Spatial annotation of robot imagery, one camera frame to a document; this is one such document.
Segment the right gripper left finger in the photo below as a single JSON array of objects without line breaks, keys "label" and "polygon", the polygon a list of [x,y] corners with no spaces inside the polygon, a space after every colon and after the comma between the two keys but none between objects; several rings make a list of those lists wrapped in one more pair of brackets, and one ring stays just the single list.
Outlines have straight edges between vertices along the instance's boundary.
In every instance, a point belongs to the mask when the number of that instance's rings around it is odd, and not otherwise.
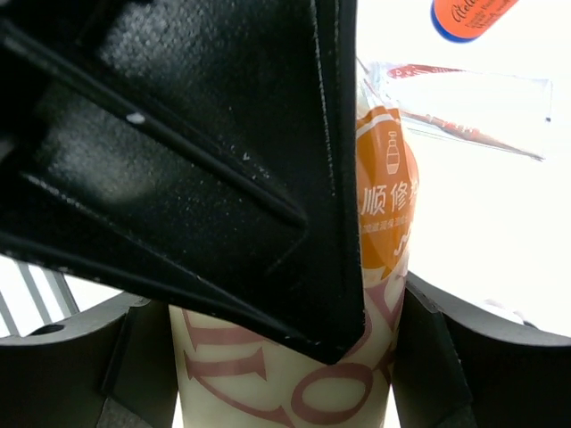
[{"label": "right gripper left finger", "polygon": [[158,301],[122,293],[1,340],[3,427],[170,427],[177,395]]}]

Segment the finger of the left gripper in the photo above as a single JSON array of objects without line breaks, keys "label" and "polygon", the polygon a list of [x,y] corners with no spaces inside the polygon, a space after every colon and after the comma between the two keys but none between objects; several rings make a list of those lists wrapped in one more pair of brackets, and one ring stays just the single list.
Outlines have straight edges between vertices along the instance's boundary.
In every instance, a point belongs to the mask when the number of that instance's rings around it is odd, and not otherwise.
[{"label": "finger of the left gripper", "polygon": [[353,1],[4,1],[1,252],[324,364],[365,328]]}]

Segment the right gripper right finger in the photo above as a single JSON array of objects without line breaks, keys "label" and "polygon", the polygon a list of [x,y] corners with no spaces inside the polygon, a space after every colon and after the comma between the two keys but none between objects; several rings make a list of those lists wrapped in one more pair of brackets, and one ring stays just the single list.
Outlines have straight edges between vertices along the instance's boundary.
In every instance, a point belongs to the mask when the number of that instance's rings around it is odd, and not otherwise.
[{"label": "right gripper right finger", "polygon": [[393,393],[403,427],[568,427],[570,340],[408,274]]}]

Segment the orange blue spray bottle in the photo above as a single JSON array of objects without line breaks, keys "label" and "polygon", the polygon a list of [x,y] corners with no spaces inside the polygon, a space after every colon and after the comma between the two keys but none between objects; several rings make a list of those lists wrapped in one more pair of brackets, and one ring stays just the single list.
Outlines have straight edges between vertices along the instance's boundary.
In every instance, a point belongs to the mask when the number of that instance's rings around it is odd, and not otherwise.
[{"label": "orange blue spray bottle", "polygon": [[431,20],[436,31],[455,43],[468,43],[482,36],[517,0],[434,0]]}]

